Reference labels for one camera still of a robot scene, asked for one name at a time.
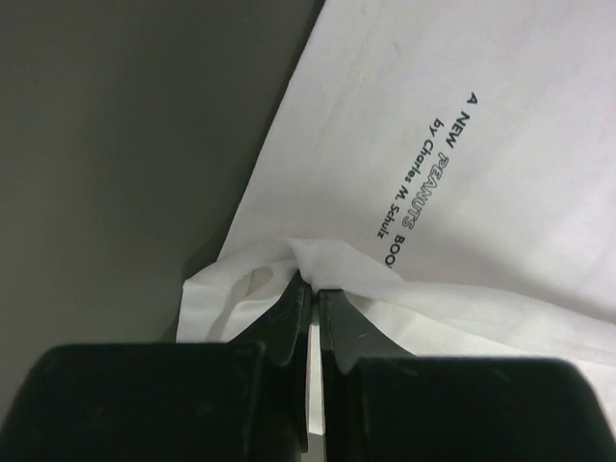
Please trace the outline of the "white and green t shirt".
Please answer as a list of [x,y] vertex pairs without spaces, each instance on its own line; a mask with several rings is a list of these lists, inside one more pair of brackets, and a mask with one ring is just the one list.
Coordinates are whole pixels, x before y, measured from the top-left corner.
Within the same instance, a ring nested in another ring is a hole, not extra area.
[[177,338],[294,272],[419,355],[558,357],[615,417],[615,5],[328,1]]

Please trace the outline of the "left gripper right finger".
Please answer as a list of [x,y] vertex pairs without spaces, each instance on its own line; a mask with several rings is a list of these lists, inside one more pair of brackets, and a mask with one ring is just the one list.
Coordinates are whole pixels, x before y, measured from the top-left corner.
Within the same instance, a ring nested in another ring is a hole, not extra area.
[[589,383],[551,358],[416,356],[318,294],[329,461],[611,461]]

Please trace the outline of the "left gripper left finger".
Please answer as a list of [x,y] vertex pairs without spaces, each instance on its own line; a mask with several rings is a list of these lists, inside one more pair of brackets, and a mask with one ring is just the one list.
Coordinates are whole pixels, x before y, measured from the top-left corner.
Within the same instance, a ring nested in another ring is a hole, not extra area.
[[297,461],[310,287],[295,275],[226,343],[57,346],[1,429],[5,461]]

